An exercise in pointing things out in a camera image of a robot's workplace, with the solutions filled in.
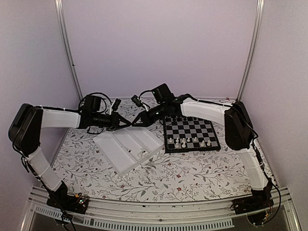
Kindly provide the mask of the white plastic tray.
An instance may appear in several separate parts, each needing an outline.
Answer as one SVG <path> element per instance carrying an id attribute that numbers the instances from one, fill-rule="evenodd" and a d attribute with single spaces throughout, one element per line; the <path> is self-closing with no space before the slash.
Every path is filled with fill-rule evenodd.
<path id="1" fill-rule="evenodd" d="M 147 128 L 106 131 L 93 138 L 108 163 L 122 177 L 161 151 L 164 142 Z"/>

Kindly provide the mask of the left aluminium frame post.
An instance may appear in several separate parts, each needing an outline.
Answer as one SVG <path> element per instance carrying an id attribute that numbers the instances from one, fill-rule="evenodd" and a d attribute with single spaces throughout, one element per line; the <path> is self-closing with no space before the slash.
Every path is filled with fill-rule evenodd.
<path id="1" fill-rule="evenodd" d="M 61 33 L 61 37 L 62 37 L 62 41 L 64 45 L 64 51 L 65 51 L 66 59 L 68 62 L 73 86 L 76 91 L 78 99 L 81 100 L 83 98 L 83 94 L 82 94 L 81 86 L 80 86 L 80 83 L 77 77 L 76 66 L 75 66 L 75 62 L 73 60 L 73 55 L 72 55 L 71 48 L 70 48 L 68 32 L 67 32 L 66 23 L 65 23 L 63 1 L 55 0 L 54 2 L 55 2 L 55 9 L 56 9 L 59 28 L 60 28 L 60 33 Z"/>

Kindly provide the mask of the black chess pieces back row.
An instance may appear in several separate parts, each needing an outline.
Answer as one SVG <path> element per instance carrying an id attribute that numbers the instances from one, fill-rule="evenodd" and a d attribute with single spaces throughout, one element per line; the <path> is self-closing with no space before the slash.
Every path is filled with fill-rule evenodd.
<path id="1" fill-rule="evenodd" d="M 180 121 L 197 121 L 200 120 L 199 118 L 196 117 L 186 117 L 186 116 L 177 116 L 177 115 L 171 115 L 171 116 L 166 116 L 165 121 L 166 122 L 180 122 Z"/>

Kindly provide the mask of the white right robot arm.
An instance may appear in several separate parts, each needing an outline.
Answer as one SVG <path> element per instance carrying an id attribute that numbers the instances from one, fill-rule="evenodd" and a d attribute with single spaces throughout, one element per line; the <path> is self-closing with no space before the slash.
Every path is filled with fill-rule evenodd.
<path id="1" fill-rule="evenodd" d="M 237 151 L 250 178 L 254 195 L 249 198 L 249 206 L 259 210 L 267 203 L 266 193 L 270 193 L 273 184 L 266 176 L 263 161 L 255 147 L 257 134 L 243 102 L 226 105 L 200 100 L 188 93 L 175 96 L 165 83 L 150 92 L 158 105 L 140 112 L 132 122 L 134 127 L 148 127 L 171 115 L 196 117 L 223 125 L 225 143 Z"/>

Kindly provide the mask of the aluminium frame post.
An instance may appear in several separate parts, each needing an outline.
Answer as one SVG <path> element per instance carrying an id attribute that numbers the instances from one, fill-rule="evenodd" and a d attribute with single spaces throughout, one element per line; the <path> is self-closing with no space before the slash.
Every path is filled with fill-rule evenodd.
<path id="1" fill-rule="evenodd" d="M 65 23 L 63 1 L 55 0 L 54 2 L 55 2 L 55 9 L 56 9 L 59 28 L 60 28 L 60 33 L 61 33 L 61 37 L 62 37 L 62 41 L 64 45 L 64 51 L 65 51 L 66 59 L 68 62 L 73 86 L 76 91 L 78 99 L 81 100 L 83 98 L 83 94 L 82 94 L 81 86 L 80 86 L 80 83 L 77 77 L 76 66 L 75 66 L 75 62 L 73 60 L 73 55 L 72 55 L 71 48 L 70 48 L 68 32 L 67 32 L 66 23 Z"/>
<path id="2" fill-rule="evenodd" d="M 257 48 L 258 37 L 259 37 L 261 24 L 262 24 L 264 3 L 265 3 L 264 0 L 257 1 L 256 13 L 255 13 L 255 19 L 254 19 L 254 25 L 253 25 L 253 31 L 252 31 L 252 37 L 251 37 L 251 42 L 249 46 L 248 56 L 246 59 L 243 77 L 242 77 L 239 91 L 238 91 L 237 98 L 236 98 L 236 100 L 239 100 L 239 101 L 242 100 L 244 97 L 244 92 L 245 92 L 248 79 L 249 79 L 249 75 L 251 72 L 253 59 L 254 59 L 256 48 Z"/>

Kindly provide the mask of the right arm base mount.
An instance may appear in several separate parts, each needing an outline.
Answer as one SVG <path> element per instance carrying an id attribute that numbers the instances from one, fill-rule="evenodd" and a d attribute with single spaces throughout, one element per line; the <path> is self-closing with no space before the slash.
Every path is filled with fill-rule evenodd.
<path id="1" fill-rule="evenodd" d="M 251 196 L 232 200 L 230 210 L 234 211 L 236 215 L 255 212 L 248 215 L 248 221 L 254 226 L 264 225 L 274 205 L 270 191 L 271 187 L 261 191 L 252 189 Z"/>

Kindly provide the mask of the front aluminium rail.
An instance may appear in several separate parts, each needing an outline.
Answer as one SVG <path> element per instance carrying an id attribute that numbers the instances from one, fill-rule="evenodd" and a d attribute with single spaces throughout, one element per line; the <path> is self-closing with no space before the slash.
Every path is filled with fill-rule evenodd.
<path id="1" fill-rule="evenodd" d="M 232 199 L 146 203 L 89 199 L 85 214 L 61 218 L 61 211 L 47 205 L 48 194 L 34 187 L 26 203 L 23 231 L 299 231 L 295 207 L 287 188 L 272 191 L 273 208 L 266 224 L 254 219 L 262 211 L 236 214 Z"/>

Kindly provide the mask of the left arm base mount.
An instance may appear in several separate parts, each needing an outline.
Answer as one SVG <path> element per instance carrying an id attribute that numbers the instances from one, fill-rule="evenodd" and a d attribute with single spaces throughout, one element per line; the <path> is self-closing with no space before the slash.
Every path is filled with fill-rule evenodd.
<path id="1" fill-rule="evenodd" d="M 82 193 L 69 195 L 68 188 L 63 181 L 57 190 L 52 191 L 48 187 L 46 187 L 46 190 L 49 194 L 47 200 L 48 206 L 79 214 L 86 214 L 89 204 L 88 196 L 84 196 Z"/>

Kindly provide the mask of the floral patterned table mat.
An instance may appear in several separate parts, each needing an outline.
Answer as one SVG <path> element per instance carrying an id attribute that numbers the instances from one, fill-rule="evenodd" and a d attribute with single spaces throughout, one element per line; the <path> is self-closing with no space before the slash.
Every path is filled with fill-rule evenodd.
<path id="1" fill-rule="evenodd" d="M 224 126 L 214 123 L 221 149 L 165 153 L 120 176 L 84 130 L 69 130 L 52 168 L 70 193 L 133 202 L 187 202 L 247 195 L 267 184 L 254 151 L 234 151 L 225 143 Z"/>

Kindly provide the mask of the black and silver chessboard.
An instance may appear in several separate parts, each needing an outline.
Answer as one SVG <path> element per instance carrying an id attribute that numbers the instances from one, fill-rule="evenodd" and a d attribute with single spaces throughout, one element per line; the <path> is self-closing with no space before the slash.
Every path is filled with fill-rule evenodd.
<path id="1" fill-rule="evenodd" d="M 163 119 L 163 130 L 165 140 L 165 152 L 166 153 L 185 153 L 192 151 L 219 151 L 221 149 L 217 135 L 215 133 L 213 124 L 211 121 L 201 119 L 197 121 L 180 121 L 180 122 L 166 122 Z M 182 139 L 190 137 L 191 141 L 186 142 L 186 148 L 182 148 Z M 194 142 L 194 137 L 198 138 L 198 142 Z M 168 139 L 172 138 L 173 143 L 169 143 Z M 175 140 L 179 138 L 180 146 L 175 147 Z M 200 143 L 204 141 L 205 146 L 200 147 Z M 206 143 L 211 141 L 211 146 L 207 146 Z"/>

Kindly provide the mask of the right aluminium frame post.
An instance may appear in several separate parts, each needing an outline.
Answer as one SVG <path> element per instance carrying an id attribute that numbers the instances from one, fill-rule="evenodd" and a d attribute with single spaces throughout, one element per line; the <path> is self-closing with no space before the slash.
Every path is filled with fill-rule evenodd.
<path id="1" fill-rule="evenodd" d="M 239 101 L 242 100 L 244 97 L 244 92 L 245 92 L 248 79 L 249 79 L 249 75 L 251 72 L 253 59 L 254 59 L 256 48 L 257 48 L 258 37 L 259 37 L 261 24 L 262 24 L 264 3 L 265 3 L 264 0 L 257 1 L 256 13 L 255 13 L 255 19 L 254 19 L 254 25 L 253 25 L 253 31 L 252 31 L 252 37 L 251 37 L 251 42 L 249 46 L 248 56 L 246 59 L 243 77 L 242 77 L 239 91 L 238 91 L 237 98 L 236 98 L 236 100 L 239 100 Z"/>

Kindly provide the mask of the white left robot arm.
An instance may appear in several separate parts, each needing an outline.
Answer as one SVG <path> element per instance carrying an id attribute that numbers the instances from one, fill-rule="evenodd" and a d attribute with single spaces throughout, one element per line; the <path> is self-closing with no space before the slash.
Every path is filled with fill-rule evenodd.
<path id="1" fill-rule="evenodd" d="M 110 103 L 110 107 L 100 111 L 101 100 L 105 94 L 94 92 L 86 95 L 76 110 L 33 106 L 24 103 L 20 106 L 10 128 L 8 136 L 13 149 L 18 152 L 27 170 L 31 170 L 50 193 L 53 201 L 61 208 L 71 205 L 71 197 L 67 195 L 67 186 L 55 174 L 41 148 L 41 131 L 44 128 L 105 128 L 114 131 L 129 127 L 131 123 L 116 110 L 120 99 Z"/>

